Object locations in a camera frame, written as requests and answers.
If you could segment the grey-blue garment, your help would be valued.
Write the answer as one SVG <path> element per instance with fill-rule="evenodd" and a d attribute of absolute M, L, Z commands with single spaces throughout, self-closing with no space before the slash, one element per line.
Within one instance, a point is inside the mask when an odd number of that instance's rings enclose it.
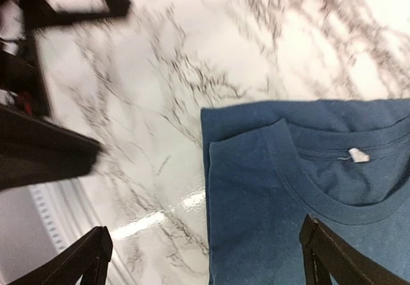
<path fill-rule="evenodd" d="M 409 101 L 201 111 L 210 284 L 304 284 L 311 215 L 409 279 Z"/>

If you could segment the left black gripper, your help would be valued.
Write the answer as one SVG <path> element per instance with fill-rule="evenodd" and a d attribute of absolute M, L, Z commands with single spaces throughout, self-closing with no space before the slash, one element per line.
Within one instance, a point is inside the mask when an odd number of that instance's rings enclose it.
<path fill-rule="evenodd" d="M 130 0 L 1 0 L 1 104 L 33 117 L 48 117 L 35 29 L 123 19 Z"/>

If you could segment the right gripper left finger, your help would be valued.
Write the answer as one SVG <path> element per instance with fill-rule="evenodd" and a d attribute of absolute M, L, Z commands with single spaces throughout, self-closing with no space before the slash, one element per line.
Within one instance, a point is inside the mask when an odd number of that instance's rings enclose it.
<path fill-rule="evenodd" d="M 113 242 L 108 228 L 96 226 L 46 264 L 11 285 L 106 284 Z"/>

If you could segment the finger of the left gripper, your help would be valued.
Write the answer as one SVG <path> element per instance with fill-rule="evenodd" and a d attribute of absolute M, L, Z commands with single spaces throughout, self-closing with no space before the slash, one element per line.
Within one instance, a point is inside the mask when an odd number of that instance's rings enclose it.
<path fill-rule="evenodd" d="M 1 106 L 1 190 L 90 173 L 101 144 L 21 111 Z"/>

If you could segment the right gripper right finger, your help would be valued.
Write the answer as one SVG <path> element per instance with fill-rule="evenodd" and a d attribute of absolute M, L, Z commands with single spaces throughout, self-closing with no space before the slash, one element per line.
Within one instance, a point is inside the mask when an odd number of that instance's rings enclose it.
<path fill-rule="evenodd" d="M 299 234 L 306 284 L 408 284 L 306 215 Z"/>

